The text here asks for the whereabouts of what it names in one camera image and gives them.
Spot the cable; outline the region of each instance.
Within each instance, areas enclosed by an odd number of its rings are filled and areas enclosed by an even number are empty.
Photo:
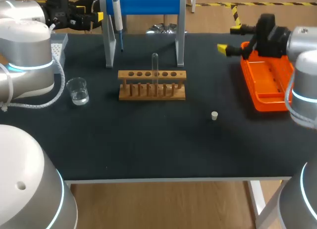
[[[307,124],[309,124],[310,126],[313,125],[313,128],[316,128],[317,127],[317,121],[314,121],[310,118],[307,118],[303,115],[300,115],[299,113],[297,113],[289,104],[289,94],[291,92],[291,89],[292,89],[292,86],[293,86],[293,83],[294,83],[294,79],[295,79],[295,71],[294,73],[292,74],[291,76],[291,80],[288,84],[288,87],[286,89],[286,93],[285,93],[285,105],[286,105],[286,108],[288,109],[288,111],[294,115],[295,117],[299,118],[300,120],[306,122]]]
[[[12,100],[12,96],[13,96],[13,82],[12,82],[12,78],[10,76],[8,69],[2,63],[0,63],[0,67],[3,69],[4,73],[6,74],[6,78],[8,80],[8,86],[9,86],[8,100],[5,104],[2,104],[2,106],[1,106],[1,110],[3,112],[6,112],[8,110],[8,105],[10,104],[10,102]]]
[[[52,24],[49,28],[50,33],[52,32],[52,30],[55,28],[55,24]],[[11,80],[11,76],[9,75],[9,71],[7,70],[7,68],[5,66],[3,66],[0,63],[0,67],[2,67],[4,69],[4,72],[6,72],[7,77],[8,77],[8,82],[9,82],[9,98],[6,104],[0,103],[0,107],[3,111],[7,110],[7,106],[10,107],[21,107],[21,108],[29,108],[29,109],[41,109],[41,108],[45,108],[48,107],[52,104],[54,104],[59,97],[61,96],[61,94],[63,93],[64,87],[65,87],[65,74],[64,74],[64,70],[63,67],[61,66],[58,57],[56,56],[55,53],[53,53],[52,50],[52,58],[54,59],[54,61],[57,64],[57,67],[59,69],[60,72],[60,77],[61,77],[61,83],[60,83],[60,88],[59,91],[57,93],[57,95],[49,102],[45,103],[45,104],[39,104],[39,105],[33,105],[33,104],[21,104],[21,103],[9,103],[12,99],[12,95],[13,95],[13,84],[12,84],[12,80]]]
[[[51,26],[49,27],[49,30],[50,30],[50,34],[52,33],[53,29],[56,27],[55,24],[51,24]]]

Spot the wooden peg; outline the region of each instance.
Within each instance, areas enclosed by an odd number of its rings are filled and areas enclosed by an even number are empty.
[[[132,94],[133,94],[133,84],[130,83],[130,96],[132,96]]]
[[[141,96],[141,83],[138,83],[138,96]]]
[[[172,91],[171,91],[170,96],[174,96],[174,89],[175,89],[175,83],[172,83]]]
[[[166,96],[166,84],[163,84],[163,96]]]
[[[183,85],[183,81],[182,80],[180,80],[179,82],[178,82],[178,89],[181,89],[182,88],[182,85]]]
[[[127,89],[127,79],[123,79],[123,89]]]
[[[149,96],[150,93],[150,83],[147,83],[147,96]]]
[[[158,91],[159,91],[159,89],[158,89],[158,84],[155,83],[155,84],[154,84],[154,96],[157,96],[157,95],[158,95]]]

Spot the blue roller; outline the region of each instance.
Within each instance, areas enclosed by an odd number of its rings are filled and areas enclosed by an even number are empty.
[[[120,0],[122,15],[178,15],[179,0]],[[113,15],[112,1],[106,0],[107,14]]]

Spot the pipette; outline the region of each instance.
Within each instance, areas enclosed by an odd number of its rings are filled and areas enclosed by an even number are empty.
[[[122,25],[120,0],[112,0],[112,6],[113,6],[113,13],[114,13],[115,28],[119,33],[121,52],[123,52],[123,38],[122,38],[123,25]]]

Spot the black table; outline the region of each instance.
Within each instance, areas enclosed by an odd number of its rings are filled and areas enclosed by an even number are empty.
[[[113,69],[106,69],[100,35],[69,35],[65,75],[87,80],[90,101],[74,106],[67,90],[53,106],[9,108],[0,124],[32,135],[65,180],[290,177],[315,154],[317,133],[288,113],[253,107],[239,58],[217,52],[217,43],[249,37],[187,34],[185,67],[176,68],[172,35],[125,35]],[[118,70],[186,70],[186,101],[118,101]],[[25,99],[44,103],[59,89]],[[212,121],[212,111],[219,113]]]

